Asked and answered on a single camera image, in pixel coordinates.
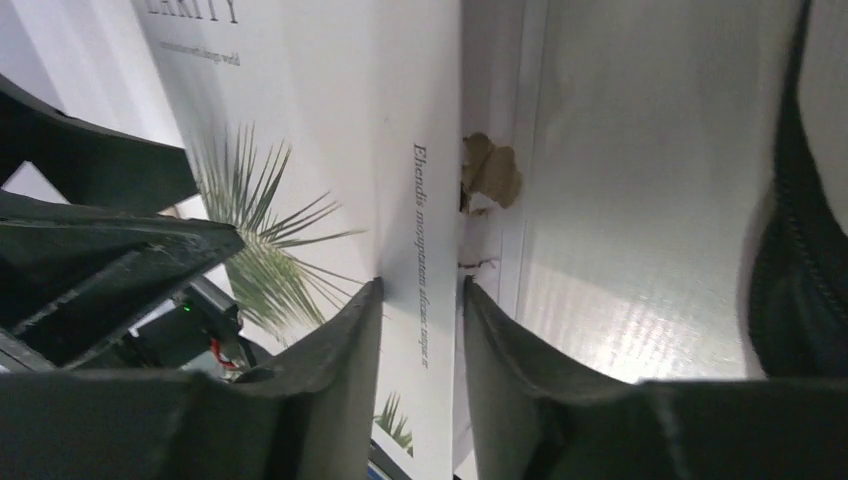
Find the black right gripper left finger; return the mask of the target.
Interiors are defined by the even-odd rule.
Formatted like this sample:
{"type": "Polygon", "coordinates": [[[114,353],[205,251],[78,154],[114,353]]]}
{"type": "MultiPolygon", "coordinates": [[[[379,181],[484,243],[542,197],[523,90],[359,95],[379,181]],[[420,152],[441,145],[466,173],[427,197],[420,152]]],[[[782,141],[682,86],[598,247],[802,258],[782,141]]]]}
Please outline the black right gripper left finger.
{"type": "Polygon", "coordinates": [[[182,370],[1,377],[5,479],[363,479],[384,287],[227,383],[182,370]]]}

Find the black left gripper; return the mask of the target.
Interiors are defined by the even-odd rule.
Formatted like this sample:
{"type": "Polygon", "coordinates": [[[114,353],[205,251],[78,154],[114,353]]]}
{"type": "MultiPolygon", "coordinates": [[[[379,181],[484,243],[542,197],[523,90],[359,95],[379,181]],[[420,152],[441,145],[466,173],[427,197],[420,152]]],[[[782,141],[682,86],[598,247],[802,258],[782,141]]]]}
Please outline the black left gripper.
{"type": "Polygon", "coordinates": [[[241,335],[234,298],[198,276],[243,247],[228,224],[4,192],[1,362],[200,370],[231,381],[271,354],[241,335]]]}

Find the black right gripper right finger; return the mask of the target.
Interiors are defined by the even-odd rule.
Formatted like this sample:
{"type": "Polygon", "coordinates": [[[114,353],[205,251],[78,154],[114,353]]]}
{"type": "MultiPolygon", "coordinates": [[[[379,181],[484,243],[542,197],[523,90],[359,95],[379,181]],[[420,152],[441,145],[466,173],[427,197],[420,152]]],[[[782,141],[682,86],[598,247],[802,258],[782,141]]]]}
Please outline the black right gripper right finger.
{"type": "Polygon", "coordinates": [[[483,479],[843,479],[843,380],[643,381],[593,370],[463,283],[483,479]]]}

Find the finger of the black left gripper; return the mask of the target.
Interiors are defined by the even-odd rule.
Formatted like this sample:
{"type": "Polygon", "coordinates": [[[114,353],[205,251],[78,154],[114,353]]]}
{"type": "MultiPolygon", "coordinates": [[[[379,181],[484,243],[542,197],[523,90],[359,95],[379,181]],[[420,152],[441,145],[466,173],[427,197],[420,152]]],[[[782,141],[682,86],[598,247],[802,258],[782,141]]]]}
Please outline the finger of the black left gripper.
{"type": "Polygon", "coordinates": [[[70,117],[1,78],[1,182],[29,163],[69,203],[157,213],[198,193],[184,149],[70,117]]]}

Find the white Singularity palm magazine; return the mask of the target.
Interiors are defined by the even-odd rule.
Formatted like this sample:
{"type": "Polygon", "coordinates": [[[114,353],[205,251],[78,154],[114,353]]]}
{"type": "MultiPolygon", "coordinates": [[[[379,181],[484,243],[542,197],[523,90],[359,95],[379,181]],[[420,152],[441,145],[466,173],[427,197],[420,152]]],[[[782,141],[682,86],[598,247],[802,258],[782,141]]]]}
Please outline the white Singularity palm magazine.
{"type": "Polygon", "coordinates": [[[136,1],[251,340],[278,353],[384,296],[372,439],[456,469],[457,1],[136,1]]]}

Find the cream canvas student bag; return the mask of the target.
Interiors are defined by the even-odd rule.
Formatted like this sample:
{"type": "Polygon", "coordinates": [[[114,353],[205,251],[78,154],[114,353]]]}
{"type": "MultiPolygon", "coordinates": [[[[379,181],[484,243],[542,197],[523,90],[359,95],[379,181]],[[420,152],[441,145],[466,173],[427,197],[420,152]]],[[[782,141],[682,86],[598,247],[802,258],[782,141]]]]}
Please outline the cream canvas student bag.
{"type": "Polygon", "coordinates": [[[847,384],[847,5],[521,1],[521,191],[471,277],[581,364],[847,384]]]}

